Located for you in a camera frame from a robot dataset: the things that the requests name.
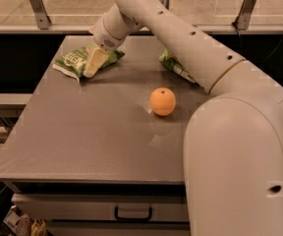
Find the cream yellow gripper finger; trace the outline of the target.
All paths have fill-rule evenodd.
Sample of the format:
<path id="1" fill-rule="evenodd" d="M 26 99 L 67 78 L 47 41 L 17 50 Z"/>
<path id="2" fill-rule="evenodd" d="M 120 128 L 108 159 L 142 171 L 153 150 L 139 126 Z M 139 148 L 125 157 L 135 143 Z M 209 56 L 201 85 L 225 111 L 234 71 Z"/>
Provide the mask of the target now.
<path id="1" fill-rule="evenodd" d="M 100 47 L 88 47 L 86 49 L 87 60 L 85 63 L 84 76 L 92 78 L 101 66 L 106 62 L 108 53 Z"/>

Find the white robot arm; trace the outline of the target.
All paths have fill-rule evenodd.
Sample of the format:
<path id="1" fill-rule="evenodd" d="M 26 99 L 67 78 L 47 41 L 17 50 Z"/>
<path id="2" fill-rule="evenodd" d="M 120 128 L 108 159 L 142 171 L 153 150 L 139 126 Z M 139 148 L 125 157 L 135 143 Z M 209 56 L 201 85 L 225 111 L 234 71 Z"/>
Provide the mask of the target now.
<path id="1" fill-rule="evenodd" d="M 115 0 L 90 31 L 115 49 L 148 28 L 211 96 L 185 132 L 191 235 L 283 236 L 283 88 L 164 2 Z"/>

